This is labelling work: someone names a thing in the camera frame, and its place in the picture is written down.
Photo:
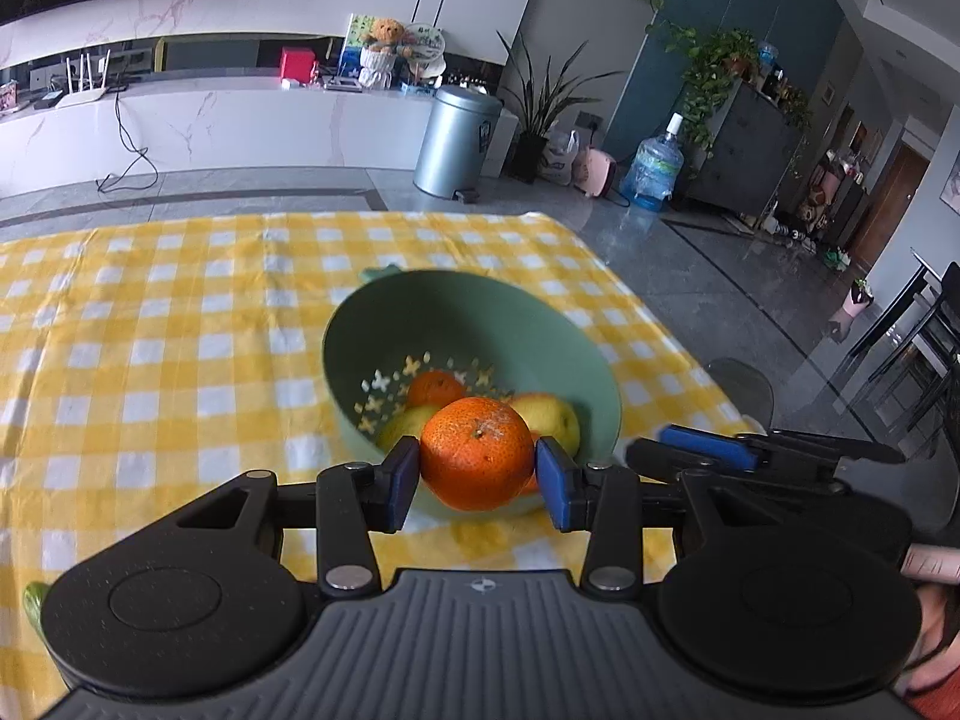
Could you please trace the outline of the person's right hand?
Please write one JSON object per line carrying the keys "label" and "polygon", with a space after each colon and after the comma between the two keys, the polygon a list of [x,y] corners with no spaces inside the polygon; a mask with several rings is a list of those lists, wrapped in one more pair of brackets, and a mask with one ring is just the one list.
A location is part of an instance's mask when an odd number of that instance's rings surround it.
{"label": "person's right hand", "polygon": [[921,632],[895,692],[923,718],[958,718],[958,550],[914,543],[901,573],[921,603]]}

